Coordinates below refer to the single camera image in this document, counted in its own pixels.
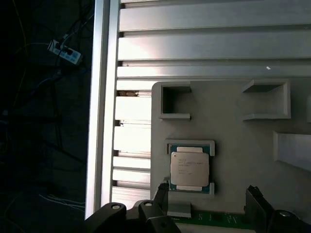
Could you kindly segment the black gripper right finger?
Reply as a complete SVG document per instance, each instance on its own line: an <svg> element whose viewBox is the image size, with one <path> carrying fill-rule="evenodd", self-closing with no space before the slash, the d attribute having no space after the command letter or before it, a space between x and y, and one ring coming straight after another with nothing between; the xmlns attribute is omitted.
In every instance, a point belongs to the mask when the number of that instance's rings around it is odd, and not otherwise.
<svg viewBox="0 0 311 233"><path fill-rule="evenodd" d="M259 188L249 186L245 193L244 212L257 233L309 233L311 225L286 210L274 209Z"/></svg>

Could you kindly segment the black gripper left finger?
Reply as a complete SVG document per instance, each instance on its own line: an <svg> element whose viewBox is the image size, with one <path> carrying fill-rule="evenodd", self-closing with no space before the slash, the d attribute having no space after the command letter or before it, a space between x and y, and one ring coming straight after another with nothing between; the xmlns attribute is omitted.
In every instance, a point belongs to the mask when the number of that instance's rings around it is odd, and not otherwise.
<svg viewBox="0 0 311 233"><path fill-rule="evenodd" d="M85 233L175 233L176 224L165 212L169 183L161 183L152 200L141 200L127 210L111 202L84 221Z"/></svg>

